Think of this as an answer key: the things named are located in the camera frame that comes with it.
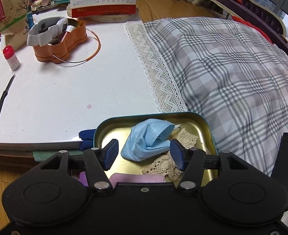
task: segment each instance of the crumpled surgical mask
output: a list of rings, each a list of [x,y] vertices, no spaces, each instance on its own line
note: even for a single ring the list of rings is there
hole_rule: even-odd
[[[122,148],[121,156],[132,161],[142,161],[169,151],[166,140],[175,125],[165,120],[150,118],[131,128],[131,133]]]

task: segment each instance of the wooden floor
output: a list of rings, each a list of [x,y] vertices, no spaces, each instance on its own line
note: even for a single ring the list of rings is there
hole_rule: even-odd
[[[191,16],[214,17],[203,7],[196,7],[183,0],[137,0],[142,21],[148,22],[161,18],[178,18]],[[25,173],[27,169],[0,166],[0,229],[8,222],[8,218],[1,204],[1,195],[6,186]]]

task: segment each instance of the red calendar base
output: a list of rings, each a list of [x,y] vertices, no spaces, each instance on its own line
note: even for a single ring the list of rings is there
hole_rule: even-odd
[[[136,12],[136,5],[98,5],[72,9],[72,17],[83,17],[92,15],[104,14],[134,14]]]

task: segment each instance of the knife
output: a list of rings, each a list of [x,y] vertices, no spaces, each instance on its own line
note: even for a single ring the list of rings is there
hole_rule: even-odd
[[[9,88],[10,88],[12,82],[13,82],[14,77],[15,77],[15,74],[11,77],[11,79],[10,79],[10,81],[9,81],[6,89],[5,89],[5,91],[3,91],[3,94],[2,94],[2,96],[1,96],[1,98],[0,98],[0,111],[1,111],[1,108],[2,108],[2,106],[3,106],[5,97],[6,97],[7,94],[8,94],[8,90],[9,90]]]

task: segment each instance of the white table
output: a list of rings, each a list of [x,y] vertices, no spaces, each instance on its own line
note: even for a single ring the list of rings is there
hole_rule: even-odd
[[[50,11],[41,18],[63,15]],[[76,143],[78,133],[111,117],[159,113],[145,70],[125,30],[125,23],[87,21],[101,40],[100,52],[76,66],[36,60],[32,47],[16,52],[21,66],[11,71],[0,50],[0,97],[15,79],[0,113],[0,149],[52,149]],[[97,41],[89,39],[72,52],[70,61],[90,56]]]

